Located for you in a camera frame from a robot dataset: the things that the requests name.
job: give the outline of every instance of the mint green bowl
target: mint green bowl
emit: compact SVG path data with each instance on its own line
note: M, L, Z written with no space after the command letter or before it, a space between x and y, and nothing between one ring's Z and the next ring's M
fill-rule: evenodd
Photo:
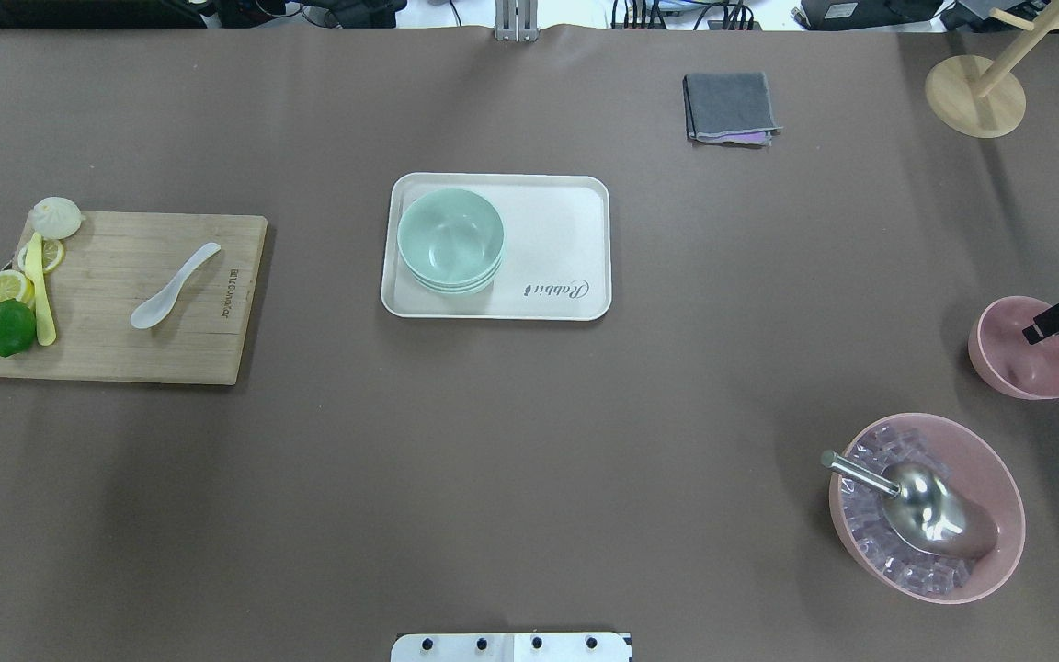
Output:
M504 254L501 214L473 192L428 193L399 217L399 256L425 288L462 290L487 284Z

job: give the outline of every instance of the brown tabletop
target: brown tabletop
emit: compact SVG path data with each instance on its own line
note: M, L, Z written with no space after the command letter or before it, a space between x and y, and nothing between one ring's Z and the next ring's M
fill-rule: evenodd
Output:
M1059 35L1011 136L923 99L1007 39L0 32L0 265L48 194L270 223L235 387L0 380L0 659L535 628L665 661L1059 659L1059 400L966 357L993 299L1059 299ZM768 73L784 133L689 143L694 71ZM388 314L413 171L599 178L609 312ZM829 522L820 451L900 411L979 432L1021 489L1024 557L980 603L881 586Z

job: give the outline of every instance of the wooden cutting board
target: wooden cutting board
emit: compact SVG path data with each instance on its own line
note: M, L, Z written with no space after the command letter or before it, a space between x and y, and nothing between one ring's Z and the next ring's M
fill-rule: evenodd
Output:
M234 384L268 221L261 215L90 213L46 275L55 343L0 357L0 377ZM18 248L31 238L31 222ZM208 241L221 250L146 330L129 315Z

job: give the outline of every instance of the pink bowl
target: pink bowl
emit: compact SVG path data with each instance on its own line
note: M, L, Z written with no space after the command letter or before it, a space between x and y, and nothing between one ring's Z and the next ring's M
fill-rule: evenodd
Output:
M916 592L896 586L885 575L880 574L857 549L857 540L848 531L844 520L840 477L832 473L832 482L828 487L828 504L832 508L832 524L840 534L840 540L861 568L877 577L879 582L894 587L910 597L936 604L974 603L975 600L987 597L1011 577L1016 567L1021 562L1021 553L1024 552L1026 532L1024 504L1021 502L1021 491L1017 489L1016 481L1012 480L1012 473L1004 465L1004 461L995 455L995 451L974 432L953 421L933 414L894 414L881 418L868 428L864 428L844 449L844 455L847 457L852 451L852 447L866 432L886 423L894 424L899 429L913 428L921 432L926 439L926 448L951 469L947 484L987 508L995 524L1000 525L1000 541L992 552L975 561L971 578L967 579L964 586L955 588L946 595L918 595Z
M1013 398L1059 398L1059 335L1030 345L1022 332L1047 308L1041 299L1005 297L979 316L967 352L989 387Z

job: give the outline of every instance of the folded towel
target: folded towel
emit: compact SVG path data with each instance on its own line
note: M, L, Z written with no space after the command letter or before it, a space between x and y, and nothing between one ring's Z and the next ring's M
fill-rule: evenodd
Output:
M770 145L774 124L766 74L690 73L685 76L685 129L702 143Z

